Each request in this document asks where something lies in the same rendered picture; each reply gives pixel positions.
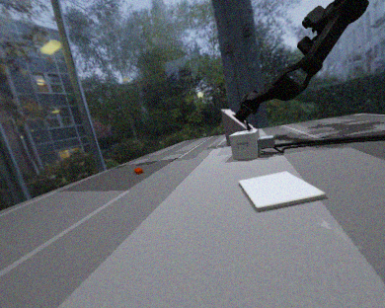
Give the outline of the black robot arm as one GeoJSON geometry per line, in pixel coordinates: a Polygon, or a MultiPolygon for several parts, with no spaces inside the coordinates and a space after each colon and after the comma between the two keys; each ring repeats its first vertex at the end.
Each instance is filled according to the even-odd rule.
{"type": "Polygon", "coordinates": [[[319,22],[319,25],[324,30],[318,36],[307,55],[294,65],[291,64],[282,69],[275,76],[270,86],[260,92],[252,90],[251,93],[246,93],[239,102],[241,108],[233,116],[239,121],[244,122],[250,113],[254,115],[258,111],[260,103],[273,99],[288,101],[297,97],[302,91],[305,91],[311,77],[321,70],[324,59],[327,58],[327,55],[329,55],[337,40],[340,39],[346,27],[362,16],[368,5],[368,0],[335,0],[325,9],[319,5],[308,13],[302,21],[302,26],[305,29],[312,27],[311,31],[315,33],[319,22]],[[286,75],[286,73],[291,73],[299,68],[307,73],[307,77],[302,85],[298,85],[286,75]]]}

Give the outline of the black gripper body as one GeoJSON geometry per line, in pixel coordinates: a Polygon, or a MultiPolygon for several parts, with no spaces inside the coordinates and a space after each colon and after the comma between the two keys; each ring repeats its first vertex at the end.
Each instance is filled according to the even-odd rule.
{"type": "Polygon", "coordinates": [[[316,29],[316,32],[317,32],[317,35],[315,37],[313,37],[312,39],[309,39],[307,36],[304,37],[302,40],[300,40],[298,42],[298,45],[297,47],[299,48],[299,50],[304,54],[304,55],[307,55],[307,53],[309,52],[309,50],[311,49],[311,47],[313,46],[313,44],[315,43],[314,41],[316,41],[316,39],[318,38],[318,36],[321,34],[321,32],[324,30],[324,28],[319,25],[319,22],[318,22],[318,27],[316,29]]]}

